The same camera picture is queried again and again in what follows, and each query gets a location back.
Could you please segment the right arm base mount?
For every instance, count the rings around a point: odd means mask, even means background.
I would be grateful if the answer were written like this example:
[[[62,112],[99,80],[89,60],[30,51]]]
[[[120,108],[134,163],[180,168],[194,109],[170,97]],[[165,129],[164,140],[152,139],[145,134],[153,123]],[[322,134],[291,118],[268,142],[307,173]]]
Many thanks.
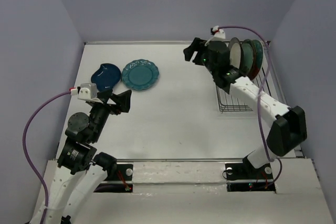
[[[243,163],[228,163],[225,165],[222,177],[226,180],[229,193],[276,191],[269,163],[261,168],[252,169],[251,172],[243,169]]]

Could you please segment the pale green flower plate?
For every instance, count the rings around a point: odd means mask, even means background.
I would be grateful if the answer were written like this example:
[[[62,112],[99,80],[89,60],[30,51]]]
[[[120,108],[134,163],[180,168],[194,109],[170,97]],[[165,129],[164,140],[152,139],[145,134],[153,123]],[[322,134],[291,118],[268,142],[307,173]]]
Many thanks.
[[[254,49],[252,46],[252,41],[250,39],[246,39],[242,42],[241,46],[244,54],[243,70],[245,74],[248,75],[254,62]]]

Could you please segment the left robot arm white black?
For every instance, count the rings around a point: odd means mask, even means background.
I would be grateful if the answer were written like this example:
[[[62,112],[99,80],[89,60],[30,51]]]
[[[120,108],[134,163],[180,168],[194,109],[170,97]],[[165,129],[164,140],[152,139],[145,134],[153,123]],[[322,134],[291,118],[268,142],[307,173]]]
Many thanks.
[[[66,141],[57,159],[57,167],[50,186],[40,174],[45,200],[30,223],[74,223],[89,196],[105,179],[115,176],[117,159],[101,152],[93,144],[102,133],[110,115],[128,113],[131,90],[114,94],[112,90],[99,92],[94,83],[84,83],[63,92],[60,96],[77,96],[91,106],[89,114],[77,112],[67,123]]]

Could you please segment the teal scalloped plate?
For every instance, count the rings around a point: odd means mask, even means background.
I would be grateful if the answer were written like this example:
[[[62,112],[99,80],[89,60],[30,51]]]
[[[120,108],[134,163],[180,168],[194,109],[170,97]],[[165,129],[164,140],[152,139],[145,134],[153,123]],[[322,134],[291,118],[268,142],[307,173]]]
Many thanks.
[[[155,63],[138,59],[134,60],[123,68],[121,80],[123,84],[135,91],[144,91],[152,88],[158,81],[160,72]]]

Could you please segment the red teal floral plate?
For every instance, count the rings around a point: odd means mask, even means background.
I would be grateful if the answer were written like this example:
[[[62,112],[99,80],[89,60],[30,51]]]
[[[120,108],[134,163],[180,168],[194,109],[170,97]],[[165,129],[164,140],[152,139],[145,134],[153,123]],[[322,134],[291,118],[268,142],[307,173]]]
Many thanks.
[[[264,59],[264,48],[262,43],[259,40],[252,40],[255,46],[255,61],[254,66],[250,72],[250,79],[254,80],[263,66],[263,59]]]

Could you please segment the cream plate brown rim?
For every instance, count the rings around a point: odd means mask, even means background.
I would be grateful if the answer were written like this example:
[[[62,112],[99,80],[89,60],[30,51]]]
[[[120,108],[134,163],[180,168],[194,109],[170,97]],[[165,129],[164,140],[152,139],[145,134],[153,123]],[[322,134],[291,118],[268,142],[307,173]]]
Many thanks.
[[[240,67],[241,56],[242,56],[242,47],[238,38],[234,37],[230,40],[228,44],[230,64],[235,68]]]

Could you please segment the blue plate white blossoms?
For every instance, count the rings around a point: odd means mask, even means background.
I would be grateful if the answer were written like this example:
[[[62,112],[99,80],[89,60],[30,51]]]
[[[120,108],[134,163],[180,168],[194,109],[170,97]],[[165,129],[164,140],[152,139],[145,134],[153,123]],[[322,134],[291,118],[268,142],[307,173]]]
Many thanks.
[[[254,55],[253,55],[253,65],[250,69],[250,72],[249,72],[248,76],[249,76],[250,80],[253,80],[255,78],[255,76],[257,75],[257,70],[258,70],[258,68],[257,68],[257,49],[256,49],[256,46],[255,46],[255,41],[254,40],[252,40],[250,42],[250,45],[253,49]]]

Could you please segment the dark blue curved dish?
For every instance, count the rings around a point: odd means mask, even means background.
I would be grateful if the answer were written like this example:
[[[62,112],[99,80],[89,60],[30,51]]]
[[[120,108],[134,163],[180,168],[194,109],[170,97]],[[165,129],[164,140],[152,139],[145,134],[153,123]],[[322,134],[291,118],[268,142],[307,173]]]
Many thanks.
[[[99,69],[91,76],[91,83],[95,83],[99,91],[113,89],[121,80],[120,69],[111,63],[102,63]]]

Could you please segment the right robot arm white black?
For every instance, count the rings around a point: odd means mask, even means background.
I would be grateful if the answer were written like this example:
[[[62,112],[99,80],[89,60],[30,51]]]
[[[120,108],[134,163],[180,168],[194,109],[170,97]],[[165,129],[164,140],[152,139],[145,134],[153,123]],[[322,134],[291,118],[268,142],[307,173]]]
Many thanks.
[[[254,60],[254,49],[247,49],[251,43],[240,43],[237,38],[225,43],[221,39],[203,40],[194,38],[183,50],[185,61],[204,66],[212,75],[215,84],[258,114],[270,127],[263,145],[243,159],[241,171],[253,178],[261,167],[277,157],[287,155],[307,139],[306,115],[304,110],[283,104],[261,91],[249,78],[247,62]]]

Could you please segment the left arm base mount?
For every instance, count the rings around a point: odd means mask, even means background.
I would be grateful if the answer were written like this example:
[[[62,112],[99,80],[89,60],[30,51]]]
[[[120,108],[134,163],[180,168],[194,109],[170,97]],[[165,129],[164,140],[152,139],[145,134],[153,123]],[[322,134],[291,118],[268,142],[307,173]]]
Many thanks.
[[[133,164],[120,163],[112,174],[101,182],[95,193],[132,193],[133,192]]]

